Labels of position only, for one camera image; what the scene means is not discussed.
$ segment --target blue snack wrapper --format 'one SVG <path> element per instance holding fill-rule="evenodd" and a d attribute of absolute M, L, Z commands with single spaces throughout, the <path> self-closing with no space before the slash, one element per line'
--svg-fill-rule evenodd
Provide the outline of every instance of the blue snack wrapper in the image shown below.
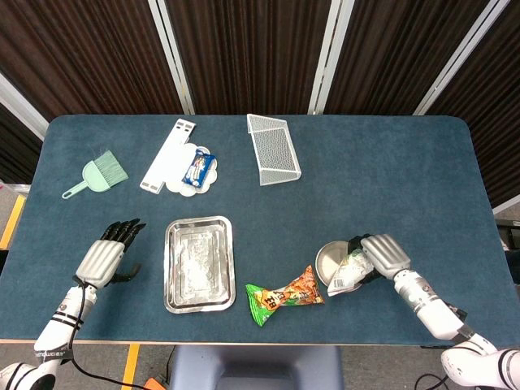
<path fill-rule="evenodd" d="M 188 171 L 184 175 L 182 181 L 198 189 L 202 187 L 204 179 L 206 178 L 206 173 L 210 169 L 210 165 L 213 160 L 215 160 L 215 156 L 213 154 L 206 154 L 203 151 L 197 149 L 195 152 L 195 158 L 189 166 Z"/>

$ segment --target brown curtain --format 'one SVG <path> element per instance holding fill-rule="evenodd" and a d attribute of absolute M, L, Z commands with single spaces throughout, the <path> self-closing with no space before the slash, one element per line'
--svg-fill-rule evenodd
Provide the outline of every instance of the brown curtain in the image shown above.
<path fill-rule="evenodd" d="M 428 111 L 471 130 L 492 206 L 520 193 L 520 2 L 511 1 Z"/>
<path fill-rule="evenodd" d="M 30 184 L 40 148 L 40 139 L 0 104 L 0 179 Z"/>
<path fill-rule="evenodd" d="M 411 115 L 488 0 L 361 0 L 326 114 Z"/>
<path fill-rule="evenodd" d="M 48 120 L 182 112 L 146 0 L 8 0 L 0 15 L 0 71 Z"/>
<path fill-rule="evenodd" d="M 169 0 L 198 114 L 306 114 L 330 0 Z"/>

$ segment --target metal bowl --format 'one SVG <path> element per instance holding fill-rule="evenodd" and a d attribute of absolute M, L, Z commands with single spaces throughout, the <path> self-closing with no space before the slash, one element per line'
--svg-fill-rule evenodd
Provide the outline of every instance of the metal bowl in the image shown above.
<path fill-rule="evenodd" d="M 348 241 L 333 241 L 324 245 L 316 255 L 316 273 L 323 284 L 328 286 L 336 273 L 341 261 L 347 255 Z M 357 290 L 361 284 L 355 284 L 349 291 Z"/>

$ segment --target black cable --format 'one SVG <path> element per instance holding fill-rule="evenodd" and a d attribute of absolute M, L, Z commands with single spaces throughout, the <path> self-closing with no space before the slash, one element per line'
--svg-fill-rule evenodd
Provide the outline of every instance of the black cable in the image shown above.
<path fill-rule="evenodd" d="M 74 324 L 74 330 L 72 331 L 72 334 L 71 334 L 71 339 L 69 340 L 68 342 L 68 348 L 69 349 L 72 349 L 72 344 L 74 342 L 74 336 L 76 335 L 76 332 L 78 330 L 78 327 L 80 325 L 80 320 L 81 320 L 81 316 L 83 315 L 83 309 L 85 308 L 85 301 L 86 301 L 86 283 L 84 283 L 81 279 L 76 279 L 76 281 L 78 282 L 78 284 L 81 286 L 81 306 L 80 306 L 80 313 L 78 313 L 78 318 L 76 320 L 76 323 Z M 130 388 L 140 388 L 142 390 L 151 390 L 149 388 L 145 388 L 143 386 L 139 386 L 138 384 L 133 384 L 133 383 L 125 383 L 125 382 L 119 382 L 118 380 L 115 380 L 115 379 L 111 379 L 111 378 L 107 378 L 106 376 L 100 376 L 100 375 L 95 375 L 95 374 L 91 374 L 87 371 L 85 371 L 83 368 L 80 367 L 80 365 L 78 364 L 78 362 L 75 360 L 75 358 L 72 358 L 72 365 L 83 375 L 87 375 L 89 376 L 90 378 L 94 378 L 94 379 L 100 379 L 100 380 L 104 380 L 106 382 L 110 382 L 112 384 L 118 384 L 119 386 L 128 386 Z"/>
<path fill-rule="evenodd" d="M 171 362 L 171 358 L 173 357 L 173 353 L 174 353 L 175 350 L 176 350 L 176 345 L 174 345 L 173 348 L 171 349 L 170 356 L 168 357 L 168 360 L 166 362 L 166 375 L 165 375 L 165 378 L 166 378 L 166 383 L 167 384 L 170 384 L 170 362 Z"/>
<path fill-rule="evenodd" d="M 421 379 L 426 378 L 428 376 L 432 376 L 433 378 L 436 378 L 437 380 L 439 380 L 439 382 L 436 385 L 434 385 L 430 388 L 427 388 L 426 390 L 434 390 L 435 388 L 438 388 L 442 385 L 444 385 L 446 390 L 449 390 L 448 385 L 445 383 L 448 380 L 448 376 L 446 375 L 443 379 L 441 379 L 440 377 L 438 377 L 437 375 L 434 375 L 434 374 L 422 374 L 421 376 L 419 376 L 417 378 L 417 380 L 415 381 L 414 390 L 417 390 L 417 386 L 419 385 L 419 382 L 421 381 Z"/>

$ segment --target yellow floor stripe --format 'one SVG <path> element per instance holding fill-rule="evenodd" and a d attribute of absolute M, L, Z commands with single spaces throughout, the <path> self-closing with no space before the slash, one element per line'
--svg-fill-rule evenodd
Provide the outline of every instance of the yellow floor stripe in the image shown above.
<path fill-rule="evenodd" d="M 123 382 L 133 384 L 133 376 L 136 373 L 137 357 L 139 356 L 139 344 L 130 344 L 128 348 L 127 365 L 124 367 Z M 131 390 L 129 386 L 121 386 L 121 390 Z"/>
<path fill-rule="evenodd" d="M 0 249 L 7 249 L 7 246 L 9 245 L 9 241 L 11 241 L 13 232 L 15 231 L 15 227 L 16 227 L 16 223 L 18 222 L 18 218 L 20 217 L 22 209 L 24 208 L 24 203 L 25 203 L 25 197 L 22 197 L 21 195 L 19 195 L 16 198 L 15 206 L 13 207 L 9 220 L 7 221 L 6 228 L 3 231 L 2 239 L 0 240 Z"/>

